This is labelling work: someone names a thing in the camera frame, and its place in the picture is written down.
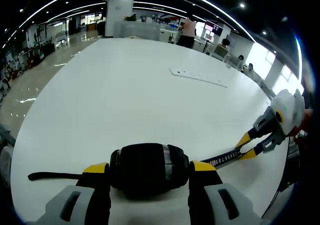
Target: power strip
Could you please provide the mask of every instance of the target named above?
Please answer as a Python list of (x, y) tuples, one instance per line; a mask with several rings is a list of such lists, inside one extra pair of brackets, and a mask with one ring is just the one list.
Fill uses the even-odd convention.
[(206, 83), (215, 84), (215, 85), (227, 88), (227, 86), (224, 85), (219, 79), (215, 79), (213, 77), (208, 78), (201, 73), (189, 72), (189, 71), (186, 71), (185, 69), (179, 69), (179, 68), (169, 68), (169, 70), (171, 74), (174, 76), (184, 77), (188, 79), (195, 79), (195, 80), (199, 80), (199, 81), (203, 81)]

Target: white table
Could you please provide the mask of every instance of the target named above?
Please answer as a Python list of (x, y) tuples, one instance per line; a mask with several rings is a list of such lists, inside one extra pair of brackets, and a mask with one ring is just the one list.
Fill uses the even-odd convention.
[[(169, 67), (214, 75), (228, 88), (173, 76)], [(80, 174), (109, 162), (114, 150), (127, 145), (171, 144), (190, 160), (232, 150), (269, 103), (250, 78), (211, 56), (151, 40), (98, 40), (50, 80), (29, 110), (13, 153), (14, 207), (24, 221), (37, 220), (46, 203), (76, 181), (32, 182), (30, 173)], [(261, 216), (280, 183), (287, 149), (285, 141), (218, 173), (251, 199)], [(132, 202), (119, 194), (111, 189), (109, 224), (189, 223), (188, 185), (154, 202)]]

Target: shiny floor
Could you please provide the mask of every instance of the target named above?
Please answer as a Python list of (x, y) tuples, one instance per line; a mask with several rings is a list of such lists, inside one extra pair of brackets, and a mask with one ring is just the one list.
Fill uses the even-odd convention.
[(2, 100), (0, 122), (11, 129), (10, 133), (14, 138), (17, 138), (31, 105), (50, 79), (74, 56), (99, 38), (96, 30), (70, 35), (68, 45), (56, 48), (38, 66), (9, 82), (11, 90)]

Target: white robot part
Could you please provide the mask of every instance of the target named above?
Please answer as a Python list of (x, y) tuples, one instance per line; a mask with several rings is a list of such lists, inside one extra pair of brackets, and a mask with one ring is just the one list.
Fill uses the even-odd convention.
[(305, 110), (305, 99), (297, 89), (294, 96), (284, 89), (271, 101), (270, 107), (275, 112), (283, 133), (287, 136), (294, 127), (299, 127)]

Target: pink shirt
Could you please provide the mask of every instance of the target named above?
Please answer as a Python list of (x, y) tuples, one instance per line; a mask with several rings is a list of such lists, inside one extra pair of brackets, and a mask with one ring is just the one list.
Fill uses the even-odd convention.
[(196, 22), (191, 21), (189, 18), (184, 20), (185, 28), (183, 29), (182, 35), (188, 37), (195, 37), (195, 29), (196, 29)]

